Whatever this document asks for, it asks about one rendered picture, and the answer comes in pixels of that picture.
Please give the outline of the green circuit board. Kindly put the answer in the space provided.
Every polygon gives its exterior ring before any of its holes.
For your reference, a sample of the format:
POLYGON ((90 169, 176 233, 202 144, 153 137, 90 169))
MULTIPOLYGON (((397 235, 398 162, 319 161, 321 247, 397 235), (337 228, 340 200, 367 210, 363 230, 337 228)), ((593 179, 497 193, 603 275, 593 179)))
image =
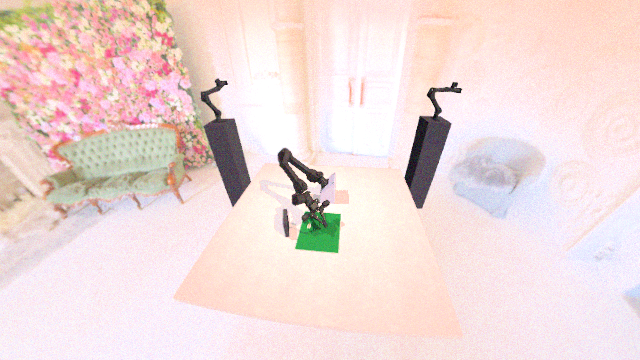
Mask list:
POLYGON ((327 228, 311 217, 302 221, 294 250, 339 254, 341 214, 324 213, 324 217, 327 228))

